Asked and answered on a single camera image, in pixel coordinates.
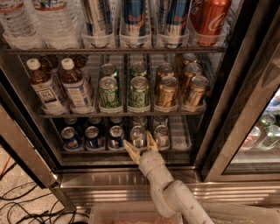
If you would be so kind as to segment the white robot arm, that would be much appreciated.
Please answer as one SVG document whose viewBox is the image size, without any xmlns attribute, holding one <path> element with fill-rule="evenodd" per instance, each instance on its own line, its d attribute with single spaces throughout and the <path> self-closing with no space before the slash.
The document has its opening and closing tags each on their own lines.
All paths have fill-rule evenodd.
<svg viewBox="0 0 280 224">
<path fill-rule="evenodd" d="M 166 217 L 182 214 L 188 224 L 214 224 L 190 189 L 181 180 L 176 180 L 165 165 L 157 144 L 147 132 L 147 151 L 124 140 L 123 145 L 131 159 L 138 164 L 141 173 L 150 182 L 150 196 L 158 212 Z"/>
</svg>

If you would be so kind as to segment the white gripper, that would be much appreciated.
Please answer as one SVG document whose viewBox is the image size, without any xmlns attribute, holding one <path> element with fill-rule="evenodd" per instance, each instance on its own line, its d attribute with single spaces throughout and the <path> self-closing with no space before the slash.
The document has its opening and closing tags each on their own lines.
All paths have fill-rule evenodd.
<svg viewBox="0 0 280 224">
<path fill-rule="evenodd" d="M 146 141 L 148 151 L 142 156 L 141 151 L 130 142 L 124 140 L 123 146 L 132 161 L 136 164 L 139 163 L 140 171 L 149 180 L 152 187 L 167 187 L 174 181 L 174 177 L 165 166 L 165 161 L 158 152 L 158 145 L 149 131 L 147 132 Z"/>
</svg>

